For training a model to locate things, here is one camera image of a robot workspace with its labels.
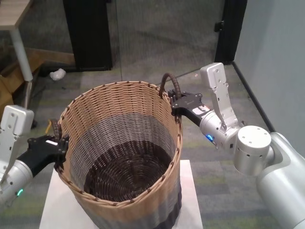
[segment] black door frame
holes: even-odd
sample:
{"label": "black door frame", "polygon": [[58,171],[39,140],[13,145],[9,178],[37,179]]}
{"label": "black door frame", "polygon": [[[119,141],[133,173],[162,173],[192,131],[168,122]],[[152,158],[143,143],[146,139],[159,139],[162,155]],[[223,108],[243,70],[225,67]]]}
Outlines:
{"label": "black door frame", "polygon": [[225,0],[222,20],[215,24],[219,32],[215,62],[234,61],[246,6],[247,0]]}

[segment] wooden table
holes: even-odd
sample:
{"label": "wooden table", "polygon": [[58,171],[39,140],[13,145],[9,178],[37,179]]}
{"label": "wooden table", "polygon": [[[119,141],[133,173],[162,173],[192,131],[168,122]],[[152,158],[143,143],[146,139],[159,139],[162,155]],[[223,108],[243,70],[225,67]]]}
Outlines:
{"label": "wooden table", "polygon": [[24,107],[28,108],[33,75],[24,50],[18,26],[31,5],[31,0],[0,0],[0,31],[10,31],[10,36],[26,81]]}

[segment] white wall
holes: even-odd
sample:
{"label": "white wall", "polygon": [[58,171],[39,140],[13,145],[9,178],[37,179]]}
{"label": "white wall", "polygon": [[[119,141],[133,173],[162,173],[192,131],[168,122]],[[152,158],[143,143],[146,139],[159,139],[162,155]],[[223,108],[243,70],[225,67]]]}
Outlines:
{"label": "white wall", "polygon": [[235,62],[275,130],[305,156],[305,0],[248,0]]}

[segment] basket rim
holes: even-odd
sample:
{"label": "basket rim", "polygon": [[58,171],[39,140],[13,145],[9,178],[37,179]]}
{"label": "basket rim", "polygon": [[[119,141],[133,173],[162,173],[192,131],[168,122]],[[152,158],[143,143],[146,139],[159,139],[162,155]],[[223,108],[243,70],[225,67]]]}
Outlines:
{"label": "basket rim", "polygon": [[[122,81],[122,82],[114,82],[114,83],[109,83],[109,84],[103,84],[101,86],[94,87],[94,88],[82,93],[77,98],[75,98],[65,108],[65,110],[62,112],[62,114],[60,116],[59,125],[61,125],[65,114],[69,110],[70,106],[75,103],[76,100],[79,100],[82,97],[86,97],[87,95],[92,93],[92,91],[94,91],[95,89],[100,89],[100,88],[103,88],[103,87],[106,88],[106,87],[113,86],[115,84],[124,84],[124,83],[144,84],[145,86],[147,86],[149,88],[155,89],[157,92],[159,92],[159,90],[160,90],[160,88],[157,85],[152,84],[152,83],[147,83],[147,82],[144,82],[144,81]],[[168,97],[167,93],[163,92],[162,95],[163,95],[162,99],[165,100],[166,102],[170,103],[170,98]],[[58,172],[58,175],[59,175],[60,179],[70,188],[70,190],[78,198],[81,198],[83,200],[86,200],[87,202],[93,203],[93,204],[98,205],[98,206],[103,206],[103,207],[109,207],[109,208],[131,207],[133,204],[136,204],[136,203],[139,203],[139,202],[143,201],[145,199],[145,197],[149,195],[149,193],[157,192],[159,190],[159,188],[161,187],[161,185],[164,182],[167,181],[167,178],[172,173],[174,168],[176,166],[179,166],[180,155],[181,155],[181,151],[182,151],[182,121],[181,121],[181,118],[177,119],[176,127],[177,127],[177,133],[178,133],[177,134],[177,147],[176,147],[176,150],[175,150],[175,153],[174,153],[173,160],[171,161],[170,165],[166,169],[165,173],[150,188],[148,188],[146,191],[142,192],[136,198],[133,198],[131,200],[125,200],[125,201],[122,201],[122,202],[114,202],[114,201],[109,201],[109,200],[97,198],[97,197],[81,190],[70,179],[68,179],[68,177],[66,177],[64,175],[64,169],[63,168],[59,167],[56,171]]]}

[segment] green led light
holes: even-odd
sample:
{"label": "green led light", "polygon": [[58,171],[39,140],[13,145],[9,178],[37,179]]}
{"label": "green led light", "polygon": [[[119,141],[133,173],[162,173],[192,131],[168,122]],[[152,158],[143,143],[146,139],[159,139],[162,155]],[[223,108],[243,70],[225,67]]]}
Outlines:
{"label": "green led light", "polygon": [[23,189],[20,189],[19,192],[17,193],[17,196],[20,196],[23,192]]}

